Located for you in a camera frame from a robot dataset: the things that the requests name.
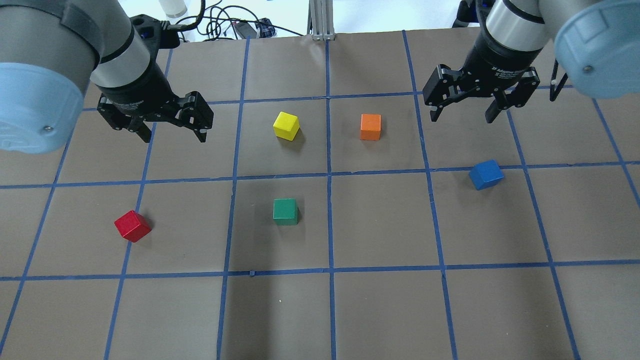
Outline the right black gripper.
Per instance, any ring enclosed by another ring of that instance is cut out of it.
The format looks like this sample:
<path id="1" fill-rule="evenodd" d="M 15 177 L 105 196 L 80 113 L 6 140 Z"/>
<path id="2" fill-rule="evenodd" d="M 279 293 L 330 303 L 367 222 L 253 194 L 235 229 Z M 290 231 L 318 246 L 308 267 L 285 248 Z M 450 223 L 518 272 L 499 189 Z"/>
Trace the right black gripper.
<path id="1" fill-rule="evenodd" d="M 438 64 L 423 87 L 430 121 L 437 122 L 443 107 L 465 98 L 491 98 L 486 122 L 491 125 L 506 107 L 523 107 L 539 84 L 532 66 L 541 53 L 514 50 L 489 38 L 477 38 L 464 64 Z"/>

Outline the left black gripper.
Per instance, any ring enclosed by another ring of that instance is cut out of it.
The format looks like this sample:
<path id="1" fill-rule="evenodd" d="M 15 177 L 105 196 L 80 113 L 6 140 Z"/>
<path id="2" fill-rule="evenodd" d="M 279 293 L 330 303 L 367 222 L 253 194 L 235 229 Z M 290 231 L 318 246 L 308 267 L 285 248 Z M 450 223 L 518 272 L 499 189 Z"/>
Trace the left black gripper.
<path id="1" fill-rule="evenodd" d="M 175 94 L 155 60 L 148 60 L 133 80 L 114 86 L 99 80 L 97 111 L 116 130 L 128 130 L 150 144 L 153 132 L 146 122 L 165 122 L 194 132 L 205 143 L 213 127 L 214 111 L 198 91 Z"/>

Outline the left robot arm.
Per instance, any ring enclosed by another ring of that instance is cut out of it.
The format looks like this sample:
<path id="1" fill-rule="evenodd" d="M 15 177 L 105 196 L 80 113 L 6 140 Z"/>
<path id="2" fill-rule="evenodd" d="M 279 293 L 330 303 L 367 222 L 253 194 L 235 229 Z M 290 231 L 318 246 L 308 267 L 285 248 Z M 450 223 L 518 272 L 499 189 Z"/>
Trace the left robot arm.
<path id="1" fill-rule="evenodd" d="M 147 123 L 170 123 L 205 142 L 214 112 L 192 91 L 176 95 L 157 64 L 192 23 L 129 17 L 116 0 L 3 0 L 0 4 L 0 145 L 50 153 L 64 146 L 90 84 L 112 130 L 151 141 Z"/>

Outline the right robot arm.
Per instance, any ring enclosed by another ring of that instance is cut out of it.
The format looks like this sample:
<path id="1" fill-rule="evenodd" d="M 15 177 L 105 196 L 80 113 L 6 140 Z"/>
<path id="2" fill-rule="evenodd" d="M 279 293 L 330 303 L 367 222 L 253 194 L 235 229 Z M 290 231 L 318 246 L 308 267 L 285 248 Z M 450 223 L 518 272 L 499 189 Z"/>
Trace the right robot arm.
<path id="1" fill-rule="evenodd" d="M 553 43 L 550 100 L 570 81 L 581 94 L 615 99 L 637 94 L 637 0 L 462 0 L 457 22 L 480 33 L 460 69 L 439 64 L 423 87 L 430 120 L 467 98 L 491 98 L 487 123 L 526 105 L 540 84 L 533 62 Z"/>

